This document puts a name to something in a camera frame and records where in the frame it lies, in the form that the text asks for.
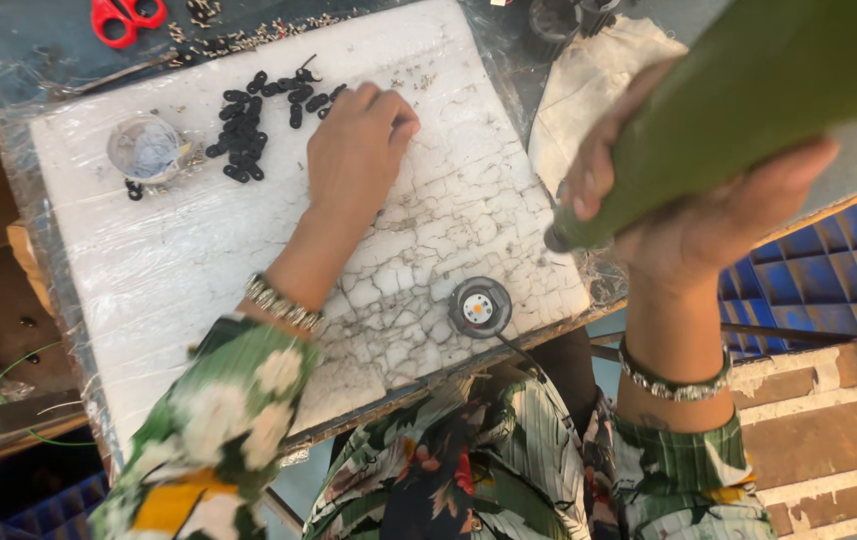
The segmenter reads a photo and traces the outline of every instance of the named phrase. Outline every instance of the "bracelet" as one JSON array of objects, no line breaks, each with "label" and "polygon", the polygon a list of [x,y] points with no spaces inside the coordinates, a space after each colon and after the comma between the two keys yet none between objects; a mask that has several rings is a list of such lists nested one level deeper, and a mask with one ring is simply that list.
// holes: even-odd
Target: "bracelet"
[{"label": "bracelet", "polygon": [[245,285],[245,298],[254,302],[263,312],[284,321],[297,329],[310,333],[322,326],[322,313],[308,311],[273,289],[261,273],[254,273]]},{"label": "bracelet", "polygon": [[626,338],[618,344],[618,363],[621,371],[642,390],[663,400],[673,402],[700,402],[714,398],[728,386],[728,373],[732,369],[732,356],[728,347],[722,346],[722,369],[717,375],[703,382],[685,384],[672,382],[646,370],[628,353]]}]

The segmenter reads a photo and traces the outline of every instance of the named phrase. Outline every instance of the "green pipe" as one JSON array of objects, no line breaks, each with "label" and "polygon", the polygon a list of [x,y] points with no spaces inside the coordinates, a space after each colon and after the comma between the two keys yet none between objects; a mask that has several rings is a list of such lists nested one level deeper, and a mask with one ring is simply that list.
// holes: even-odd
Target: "green pipe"
[{"label": "green pipe", "polygon": [[560,206],[554,251],[591,248],[649,211],[857,119],[857,2],[735,0],[626,124],[598,214]]}]

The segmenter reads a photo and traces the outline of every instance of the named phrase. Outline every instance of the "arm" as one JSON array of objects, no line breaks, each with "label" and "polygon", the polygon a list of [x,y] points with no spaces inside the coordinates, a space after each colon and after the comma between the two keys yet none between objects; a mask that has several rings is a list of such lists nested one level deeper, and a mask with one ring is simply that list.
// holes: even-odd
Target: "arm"
[{"label": "arm", "polygon": [[[274,289],[321,310],[418,128],[395,92],[365,83],[339,95],[308,143],[308,210],[265,271]],[[131,458],[90,518],[94,536],[264,537],[250,505],[278,473],[282,441],[319,357],[309,338],[250,300],[216,321],[133,436]]]},{"label": "arm", "polygon": [[[639,73],[583,142],[563,199],[580,219],[591,219],[612,188],[609,149],[619,129],[671,66]],[[678,384],[719,374],[719,274],[798,211],[837,152],[827,139],[806,142],[617,235],[629,276],[625,344],[639,366]],[[623,375],[615,414],[614,492],[629,537],[774,538],[728,388],[710,399],[671,401]]]}]

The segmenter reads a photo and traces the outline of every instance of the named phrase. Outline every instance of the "workbench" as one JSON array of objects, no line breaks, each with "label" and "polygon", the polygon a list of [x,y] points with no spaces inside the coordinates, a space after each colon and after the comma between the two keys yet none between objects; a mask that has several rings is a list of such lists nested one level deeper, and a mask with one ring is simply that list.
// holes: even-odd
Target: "workbench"
[{"label": "workbench", "polygon": [[[280,20],[300,24],[323,14],[346,18],[379,12],[412,0],[248,0],[222,2],[221,26],[203,29],[194,25],[181,2],[168,2],[166,23],[177,21],[189,39],[210,38],[219,28],[245,30],[254,34],[263,22]],[[529,0],[515,0],[508,6],[490,6],[483,0],[464,0],[465,10],[483,64],[522,144],[528,144],[532,119],[551,65],[535,60],[524,48],[521,35],[528,24]],[[725,0],[698,0],[683,5],[670,0],[623,0],[618,12],[633,19],[650,18],[681,43],[691,45],[699,32],[724,7]],[[77,378],[90,381],[98,371],[94,362],[86,324],[65,255],[62,233],[51,214],[51,202],[44,182],[27,120],[49,110],[77,88],[109,76],[170,50],[171,37],[165,27],[139,30],[137,42],[125,49],[110,49],[99,41],[89,23],[90,4],[83,0],[37,2],[0,1],[0,154],[9,174],[15,199],[28,223],[39,265],[46,272],[53,305],[66,345],[76,362]],[[198,58],[200,62],[209,59]],[[106,92],[135,81],[158,76],[173,69],[165,64],[141,70],[100,86]],[[772,240],[804,227],[824,215],[857,202],[857,125],[842,129],[841,154],[812,190],[806,204],[793,219],[773,232]],[[529,348],[622,308],[627,300],[625,274],[611,249],[582,255],[580,269],[590,277],[592,303],[579,316],[546,325],[518,339]],[[415,382],[391,389],[388,394],[350,413],[316,424],[286,439],[297,450],[311,446],[352,426],[367,422],[387,411],[411,403],[432,387],[449,378],[463,377],[507,358],[510,350],[496,347]],[[119,463],[119,442],[110,434],[111,418],[99,418],[106,411],[99,387],[83,389],[86,410],[100,451],[108,461]]]}]

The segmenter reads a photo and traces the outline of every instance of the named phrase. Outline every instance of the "floral dress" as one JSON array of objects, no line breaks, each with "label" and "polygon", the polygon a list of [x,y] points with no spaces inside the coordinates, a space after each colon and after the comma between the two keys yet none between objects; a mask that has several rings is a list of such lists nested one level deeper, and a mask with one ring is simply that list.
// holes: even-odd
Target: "floral dress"
[{"label": "floral dress", "polygon": [[[90,517],[99,540],[251,540],[262,491],[320,352],[219,319],[134,435]],[[360,426],[305,540],[775,538],[738,415],[696,434],[620,419],[599,393],[585,433],[533,362],[499,365]]]}]

